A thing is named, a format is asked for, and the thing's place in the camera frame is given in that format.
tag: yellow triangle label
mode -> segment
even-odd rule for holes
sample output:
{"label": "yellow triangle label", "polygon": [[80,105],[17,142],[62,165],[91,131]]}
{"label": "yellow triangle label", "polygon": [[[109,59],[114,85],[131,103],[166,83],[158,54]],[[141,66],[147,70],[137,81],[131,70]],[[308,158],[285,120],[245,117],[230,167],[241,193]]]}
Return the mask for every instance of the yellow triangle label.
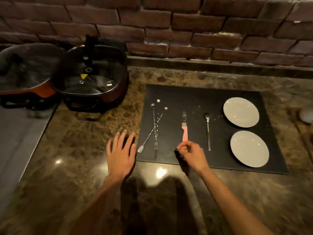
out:
{"label": "yellow triangle label", "polygon": [[88,76],[88,74],[81,74],[80,76],[82,79],[85,79]]}

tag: brown marble countertop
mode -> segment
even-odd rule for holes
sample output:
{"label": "brown marble countertop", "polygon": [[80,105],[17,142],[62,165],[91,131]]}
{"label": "brown marble countertop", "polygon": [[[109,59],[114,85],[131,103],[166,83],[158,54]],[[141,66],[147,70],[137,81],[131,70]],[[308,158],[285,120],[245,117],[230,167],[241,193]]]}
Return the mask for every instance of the brown marble countertop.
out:
{"label": "brown marble countertop", "polygon": [[[313,80],[129,67],[123,103],[102,115],[60,105],[0,223],[4,234],[63,235],[107,175],[105,147],[114,133],[139,133],[145,84],[257,90],[289,175],[215,173],[276,234],[313,234],[312,150],[287,111],[312,103]],[[231,234],[200,178],[177,165],[136,162],[110,217],[109,234]]]}

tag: forearm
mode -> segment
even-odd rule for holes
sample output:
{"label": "forearm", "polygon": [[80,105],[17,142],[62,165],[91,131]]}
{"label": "forearm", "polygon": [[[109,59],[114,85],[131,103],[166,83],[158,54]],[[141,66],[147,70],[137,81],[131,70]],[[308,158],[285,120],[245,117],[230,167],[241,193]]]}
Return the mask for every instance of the forearm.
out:
{"label": "forearm", "polygon": [[234,235],[273,235],[209,168],[200,173]]}
{"label": "forearm", "polygon": [[107,176],[93,203],[78,217],[68,235],[96,235],[113,209],[113,200],[120,189],[120,178]]}

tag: small round plate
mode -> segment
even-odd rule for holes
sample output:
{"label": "small round plate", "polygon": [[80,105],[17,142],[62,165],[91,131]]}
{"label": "small round plate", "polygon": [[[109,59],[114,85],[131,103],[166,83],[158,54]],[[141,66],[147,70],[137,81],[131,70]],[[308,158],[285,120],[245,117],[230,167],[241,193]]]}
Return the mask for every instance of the small round plate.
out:
{"label": "small round plate", "polygon": [[259,121],[259,111],[250,101],[233,97],[228,99],[223,106],[226,118],[242,128],[249,128],[257,124]]}
{"label": "small round plate", "polygon": [[230,139],[235,157],[250,167],[261,167],[268,162],[269,151],[265,142],[249,131],[238,131]]}

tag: black cutting board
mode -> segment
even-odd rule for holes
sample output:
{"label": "black cutting board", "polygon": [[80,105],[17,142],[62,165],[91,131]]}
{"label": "black cutting board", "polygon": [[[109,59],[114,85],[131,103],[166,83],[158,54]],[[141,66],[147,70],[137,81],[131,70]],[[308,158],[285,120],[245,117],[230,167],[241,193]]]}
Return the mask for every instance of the black cutting board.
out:
{"label": "black cutting board", "polygon": [[[259,110],[260,120],[251,128],[233,125],[223,113],[225,101],[232,97],[242,97],[252,102]],[[175,156],[176,146],[182,141],[182,112],[187,114],[188,139],[197,142],[205,151],[212,168],[245,170],[287,174],[288,169],[280,152],[271,127],[260,92],[243,90],[220,90],[179,86],[147,85],[145,104],[138,140],[138,147],[153,128],[153,107],[163,114],[158,127],[158,150],[154,150],[154,132],[137,153],[138,161],[179,164]],[[211,151],[208,150],[207,128],[204,113],[209,112]],[[269,160],[260,168],[248,167],[235,158],[230,148],[234,133],[248,130],[264,140],[269,150]]]}

